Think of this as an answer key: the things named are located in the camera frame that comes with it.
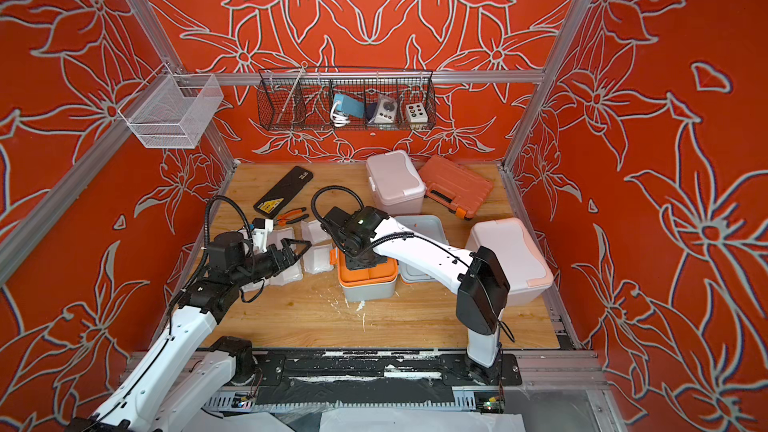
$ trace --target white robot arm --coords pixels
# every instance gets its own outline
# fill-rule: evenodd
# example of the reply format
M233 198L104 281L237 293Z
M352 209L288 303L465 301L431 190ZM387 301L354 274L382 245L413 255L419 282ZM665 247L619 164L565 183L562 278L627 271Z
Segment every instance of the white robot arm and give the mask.
M462 284L459 277L467 273L469 265L474 260L474 253L465 248L451 247L450 245L436 242L425 235L414 232L394 218L388 218L376 227L377 237L403 232L410 232L420 237L420 240L416 238L392 240L377 245L373 248L373 251L379 255L392 257L402 263L413 266L417 270L433 277L437 282L445 285L454 294L458 294L459 287ZM496 315L499 322L502 320L504 306ZM470 328L467 329L467 334L469 339L467 355L469 358L483 367L491 367L496 360L496 353L498 352L498 325L495 328L495 332L490 335L480 334Z
M321 216L318 197L330 190L348 192L360 210L353 215L333 207ZM499 322L509 293L509 281L494 252L477 252L440 244L398 223L383 211L362 204L346 187L322 188L312 197L312 213L339 250L359 264L376 264L378 256L395 258L434 277L456 294L456 317L468 329L467 355L484 368L494 365L498 352Z
M360 210L354 216L334 207L321 217L315 208L316 199L333 188L351 192L338 186L322 188L312 198L312 212L342 252L363 262L381 255L392 257L445 285L456 294L456 316L468 328L467 355L484 368L493 366L498 352L498 323L509 291L494 253L484 247L470 252L439 244L380 210L364 207L359 198ZM211 200L216 199L235 206L244 218L228 198L215 196ZM206 228L209 209L210 202L206 207ZM168 395L192 353L237 300L239 288L279 274L296 263L310 246L308 242L284 238L281 250L270 245L265 252L258 253L264 250L262 237L248 233L251 227L245 225L245 236L241 232L225 232L212 242L206 237L202 265L184 288L178 300L180 307L170 316L162 335L111 397L90 418L73 418L66 432L180 432L220 387L228 383L246 385L254 379L256 365L251 343L222 337L211 346L213 350L200 366ZM269 226L257 226L256 231ZM305 245L298 255L291 248L295 244Z

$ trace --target red floral wallpaper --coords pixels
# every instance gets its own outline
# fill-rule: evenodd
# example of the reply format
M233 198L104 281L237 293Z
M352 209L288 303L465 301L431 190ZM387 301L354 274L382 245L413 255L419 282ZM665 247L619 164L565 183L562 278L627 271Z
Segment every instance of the red floral wallpaper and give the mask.
M546 61L571 0L149 0L188 70L311 66L528 70ZM267 132L255 91L226 91L216 116L244 161L363 160L406 149L459 160L504 156L533 85L437 90L429 132Z
M0 241L159 60L124 0L0 0ZM61 430L145 350L225 170L131 137L0 288L0 430Z
M111 394L225 173L205 138L162 150L131 137L102 169L0 289L0 430L60 430Z
M0 0L0 44L1 241L160 62L125 0Z
M515 177L632 430L766 430L766 0L593 0Z

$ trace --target orange case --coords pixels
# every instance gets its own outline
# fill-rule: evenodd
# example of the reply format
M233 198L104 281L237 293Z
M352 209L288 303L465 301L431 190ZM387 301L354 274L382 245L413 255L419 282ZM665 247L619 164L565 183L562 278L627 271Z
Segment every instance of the orange case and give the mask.
M493 182L487 178L440 156L432 156L418 174L427 187L427 197L466 220L475 217L493 190Z
M387 262L375 267L349 270L346 267L344 254L339 254L339 249L333 248L330 262L331 264L339 265L339 282L346 287L383 284L391 282L398 274L397 260L391 257Z

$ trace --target orange pliers handle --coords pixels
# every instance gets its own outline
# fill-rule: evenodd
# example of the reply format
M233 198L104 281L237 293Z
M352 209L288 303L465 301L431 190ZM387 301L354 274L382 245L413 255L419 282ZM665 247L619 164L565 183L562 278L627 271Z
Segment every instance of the orange pliers handle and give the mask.
M278 226L288 226L289 224L295 224L310 217L309 214L302 214L303 212L306 212L306 207L292 208L288 212L277 216L275 218L275 224Z

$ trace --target black wire basket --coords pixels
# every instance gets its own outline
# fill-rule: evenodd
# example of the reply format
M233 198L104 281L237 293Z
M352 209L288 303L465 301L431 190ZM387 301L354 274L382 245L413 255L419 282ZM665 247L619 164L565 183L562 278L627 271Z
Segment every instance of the black wire basket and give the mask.
M435 126L435 87L430 70L310 67L262 69L257 87L259 124L266 130L430 130ZM366 116L349 116L335 126L336 94L363 104ZM379 101L387 102L392 123L372 123ZM408 120L421 103L426 120Z

